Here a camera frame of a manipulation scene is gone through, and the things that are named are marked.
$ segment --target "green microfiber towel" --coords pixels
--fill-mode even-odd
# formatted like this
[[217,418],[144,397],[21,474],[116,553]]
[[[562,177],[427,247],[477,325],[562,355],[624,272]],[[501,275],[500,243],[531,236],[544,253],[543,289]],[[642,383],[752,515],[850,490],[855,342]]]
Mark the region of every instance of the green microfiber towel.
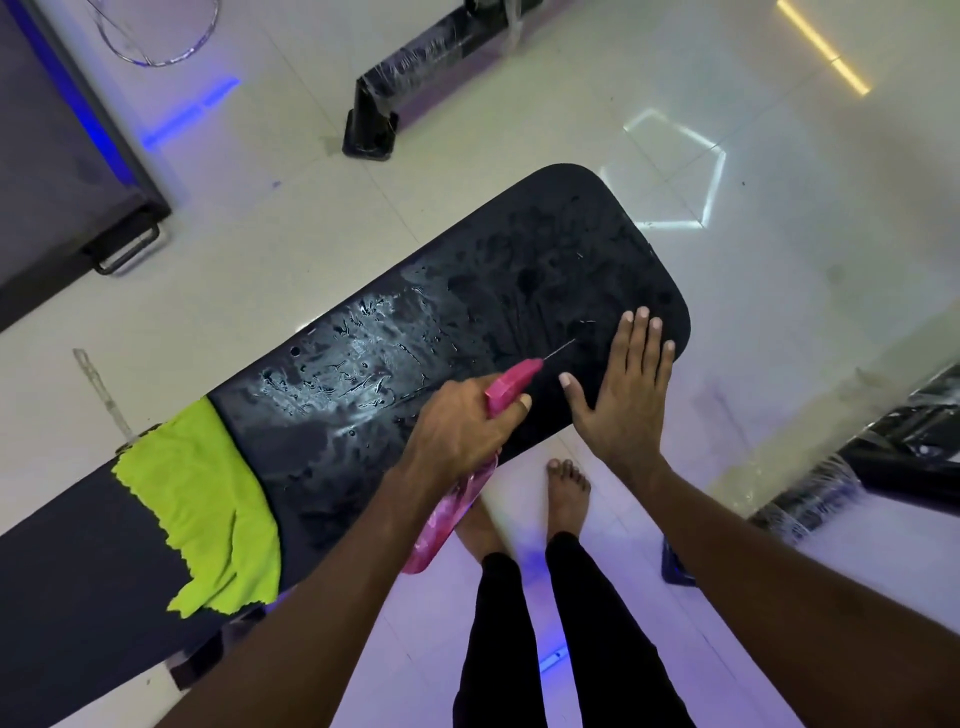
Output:
[[167,606],[231,615],[276,600],[280,540],[259,482],[204,397],[124,452],[113,473],[160,521],[191,581]]

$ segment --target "foot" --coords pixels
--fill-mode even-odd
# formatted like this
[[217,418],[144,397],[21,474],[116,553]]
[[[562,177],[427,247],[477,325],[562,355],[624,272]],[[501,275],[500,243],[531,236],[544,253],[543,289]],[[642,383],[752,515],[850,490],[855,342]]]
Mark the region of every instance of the foot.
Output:
[[580,536],[590,506],[590,481],[571,460],[546,464],[546,540],[561,531]]
[[477,564],[483,563],[484,558],[492,553],[507,553],[507,547],[493,525],[490,511],[480,498],[473,502],[457,523],[456,534]]

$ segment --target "blue light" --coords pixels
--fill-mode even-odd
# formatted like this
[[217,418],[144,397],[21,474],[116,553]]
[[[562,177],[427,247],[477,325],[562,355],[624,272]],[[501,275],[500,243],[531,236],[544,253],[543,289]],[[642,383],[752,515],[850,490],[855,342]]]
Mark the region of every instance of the blue light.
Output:
[[152,132],[144,134],[140,141],[148,151],[152,152],[160,144],[168,141],[173,136],[183,132],[188,127],[193,126],[201,117],[213,109],[217,104],[227,98],[229,93],[240,85],[239,79],[228,78],[215,85],[207,93],[189,104],[185,109],[175,113],[171,118],[160,124]]
[[570,651],[566,648],[566,645],[551,652],[549,655],[540,660],[540,674],[543,675],[551,667],[555,666],[561,660],[564,660],[569,654]]
[[33,18],[18,0],[4,0],[13,20],[20,27],[20,32],[27,38],[31,47],[34,49],[36,57],[46,69],[51,81],[57,87],[60,97],[73,110],[74,115],[84,127],[87,136],[97,147],[97,150],[103,156],[110,167],[110,170],[116,176],[117,180],[123,184],[136,184],[133,172],[123,159],[123,155],[113,143],[109,133],[100,123],[100,119],[94,113],[90,104],[84,98],[84,95],[74,84],[70,72],[66,69],[54,49],[47,42],[43,33],[35,24]]

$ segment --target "leg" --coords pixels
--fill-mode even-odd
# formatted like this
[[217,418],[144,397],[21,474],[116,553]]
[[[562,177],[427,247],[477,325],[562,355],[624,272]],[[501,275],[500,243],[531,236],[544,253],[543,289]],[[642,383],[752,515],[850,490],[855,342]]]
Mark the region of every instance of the leg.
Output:
[[520,567],[507,555],[480,500],[460,521],[457,536],[480,562],[483,576],[460,691],[453,702],[454,728],[489,728],[503,721],[546,728],[537,639]]
[[570,651],[584,728],[692,726],[657,655],[578,536],[589,481],[569,460],[547,465],[546,563]]

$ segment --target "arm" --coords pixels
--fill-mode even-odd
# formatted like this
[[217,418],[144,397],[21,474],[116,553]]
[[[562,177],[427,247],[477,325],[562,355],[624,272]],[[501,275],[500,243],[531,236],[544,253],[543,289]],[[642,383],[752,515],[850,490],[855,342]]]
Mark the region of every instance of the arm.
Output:
[[636,496],[710,603],[809,726],[960,725],[960,638],[728,511],[660,455],[673,342],[624,314],[591,410],[561,375],[573,421]]
[[526,417],[531,402],[522,395],[487,419],[484,390],[495,377],[447,382],[430,399],[400,462],[347,534],[158,728],[330,724],[430,513]]

